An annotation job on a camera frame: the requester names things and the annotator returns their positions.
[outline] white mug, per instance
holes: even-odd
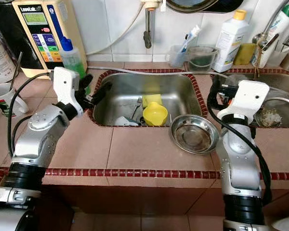
[[[6,117],[9,115],[11,100],[15,95],[15,89],[10,90],[10,87],[10,83],[0,83],[0,111]],[[17,96],[13,106],[12,117],[21,116],[28,111],[29,108],[25,101]]]

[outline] pink tile countertop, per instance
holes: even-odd
[[[170,68],[166,63],[93,62],[90,65],[126,69]],[[98,77],[105,71],[88,72],[94,74],[93,92]],[[195,75],[195,78],[206,101],[210,76]],[[25,80],[26,77],[20,74],[15,87]],[[30,113],[57,102],[51,82],[45,79],[34,80],[21,96],[28,103]],[[215,123],[210,115],[208,119]],[[168,129],[100,127],[86,114],[75,118],[57,144],[43,183],[219,188],[217,155],[194,155],[181,150],[171,141]],[[256,142],[272,172],[273,187],[289,188],[289,128],[258,128]],[[6,118],[0,114],[0,178],[10,165],[7,154]]]

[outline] kitchen sink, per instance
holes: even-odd
[[[253,74],[250,73],[235,73],[235,74],[243,74],[248,79],[253,80]],[[224,77],[217,76],[220,79],[221,84],[225,83],[226,79]],[[283,97],[286,99],[289,99],[289,75],[283,74],[283,73],[267,73],[267,74],[260,74],[260,76],[256,79],[256,81],[266,83],[270,87],[270,91],[266,98],[272,98],[272,97]],[[279,108],[280,110],[283,110],[283,114],[287,115],[287,120],[289,121],[289,103],[280,101],[280,100],[274,100],[274,101],[268,101],[266,105],[269,105],[272,108]],[[252,126],[257,126],[258,124],[256,121],[253,121],[251,124]],[[281,128],[289,128],[289,126],[283,126],[281,124],[279,127]]]
[[[168,110],[165,126],[170,125],[171,118],[175,119],[179,115],[207,115],[196,80],[192,75],[154,76],[117,73],[103,78],[101,86],[109,82],[112,88],[93,110],[94,121],[102,126],[113,126],[120,116],[130,118],[137,99],[151,94],[160,94],[163,106]],[[142,116],[143,107],[140,106],[133,120],[139,122]]]

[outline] white tile wall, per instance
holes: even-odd
[[[114,41],[127,28],[136,15],[140,0],[72,0],[76,18],[86,52],[100,50]],[[244,0],[240,9],[248,12],[250,31],[243,42],[264,30],[269,18],[281,0]],[[181,44],[185,34],[195,25],[202,28],[195,45],[215,45],[221,25],[233,16],[231,13],[192,13],[182,14],[167,8],[165,13],[156,10],[155,23],[151,27],[152,48],[146,49],[143,41],[145,31],[145,11],[127,34],[99,54],[88,56],[90,61],[121,62],[163,62],[171,45]],[[280,37],[281,41],[289,34],[289,28]]]

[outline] fork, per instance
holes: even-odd
[[[137,100],[136,105],[135,105],[135,109],[134,109],[134,111],[133,111],[133,114],[131,115],[131,119],[133,119],[134,114],[135,114],[137,108],[140,107],[140,105],[141,105],[142,102],[143,102],[143,99],[142,99],[142,97],[140,96],[140,97],[138,98],[138,100]]]

